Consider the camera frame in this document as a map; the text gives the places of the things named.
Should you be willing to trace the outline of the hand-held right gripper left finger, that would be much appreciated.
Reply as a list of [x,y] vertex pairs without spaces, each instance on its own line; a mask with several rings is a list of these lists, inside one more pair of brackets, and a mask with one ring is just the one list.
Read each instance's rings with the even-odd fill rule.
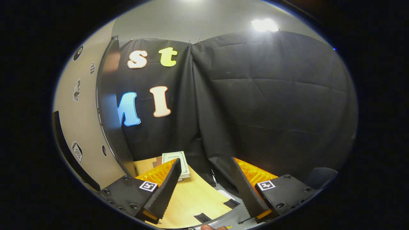
[[132,217],[158,224],[165,215],[180,174],[181,161],[175,158],[137,178],[123,176],[101,189],[98,195]]

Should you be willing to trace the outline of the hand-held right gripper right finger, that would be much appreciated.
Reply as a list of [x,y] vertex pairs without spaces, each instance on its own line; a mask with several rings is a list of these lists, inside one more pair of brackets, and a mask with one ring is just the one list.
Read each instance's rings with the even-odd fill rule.
[[234,157],[229,163],[243,204],[258,224],[289,214],[319,193],[289,174],[278,177]]

